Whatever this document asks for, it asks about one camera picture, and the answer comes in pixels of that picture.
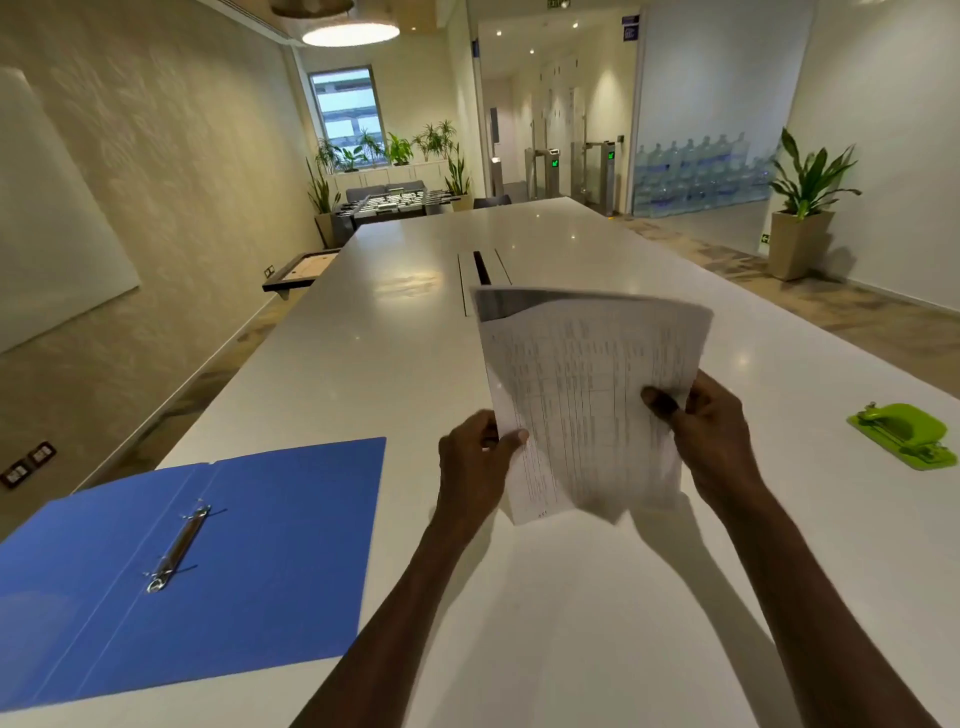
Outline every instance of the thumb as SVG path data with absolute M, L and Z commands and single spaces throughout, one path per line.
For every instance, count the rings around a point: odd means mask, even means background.
M 643 399 L 643 403 L 650 408 L 651 412 L 670 425 L 673 430 L 676 430 L 677 426 L 686 418 L 686 413 L 680 408 L 677 401 L 666 392 L 661 392 L 654 387 L 644 387 L 640 392 L 640 398 Z
M 510 468 L 510 459 L 514 456 L 514 453 L 522 448 L 528 439 L 530 439 L 530 433 L 525 429 L 514 430 L 509 435 L 500 438 L 500 442 L 493 449 L 493 457 L 503 467 L 504 473 Z

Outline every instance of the long conference table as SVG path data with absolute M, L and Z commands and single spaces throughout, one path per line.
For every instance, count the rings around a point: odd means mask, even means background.
M 767 482 L 927 708 L 960 724 L 960 470 L 916 473 L 847 425 L 960 401 L 570 200 L 361 228 L 163 467 L 386 436 L 361 621 L 407 566 L 437 440 L 490 406 L 464 287 L 683 299 L 716 312 L 703 368 L 743 400 Z M 960 449 L 960 438 L 948 435 Z M 498 512 L 444 597 L 406 725 L 799 725 L 750 584 L 684 470 L 677 514 Z M 3 726 L 287 726 L 335 660 L 0 716 Z

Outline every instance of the plant pot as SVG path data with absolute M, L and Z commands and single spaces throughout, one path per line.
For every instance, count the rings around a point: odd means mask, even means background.
M 324 247 L 336 248 L 336 240 L 333 237 L 333 213 L 314 215 L 313 219 L 317 221 L 317 229 L 320 230 L 320 236 L 324 239 Z
M 450 200 L 450 206 L 454 212 L 463 212 L 465 209 L 473 209 L 473 195 L 461 195 L 460 199 Z
M 834 212 L 821 212 L 798 220 L 787 212 L 775 212 L 770 229 L 767 272 L 776 279 L 803 278 L 827 252 L 827 228 Z

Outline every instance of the whiteboard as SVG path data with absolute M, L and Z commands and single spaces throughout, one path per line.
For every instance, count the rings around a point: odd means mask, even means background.
M 0 68 L 0 352 L 140 284 L 24 75 Z

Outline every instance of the window frame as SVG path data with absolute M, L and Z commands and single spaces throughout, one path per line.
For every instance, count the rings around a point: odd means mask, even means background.
M 373 66 L 370 63 L 365 63 L 363 65 L 350 65 L 343 68 L 327 68 L 323 71 L 308 71 L 307 72 L 307 83 L 310 86 L 310 95 L 313 97 L 313 108 L 317 111 L 317 118 L 320 119 L 320 126 L 324 131 L 324 138 L 329 139 L 330 133 L 326 130 L 326 121 L 324 120 L 324 110 L 320 108 L 320 99 L 317 97 L 317 88 L 313 83 L 314 76 L 326 76 L 331 73 L 344 73 L 345 71 L 361 71 L 365 70 L 370 74 L 370 85 L 373 90 L 373 102 L 376 104 L 376 119 L 380 122 L 380 133 L 383 135 L 384 146 L 386 146 L 387 141 L 387 128 L 383 125 L 383 110 L 380 107 L 380 96 L 376 92 L 376 78 L 373 76 Z M 367 162 L 366 164 L 357 164 L 357 169 L 372 169 L 374 163 L 372 161 Z

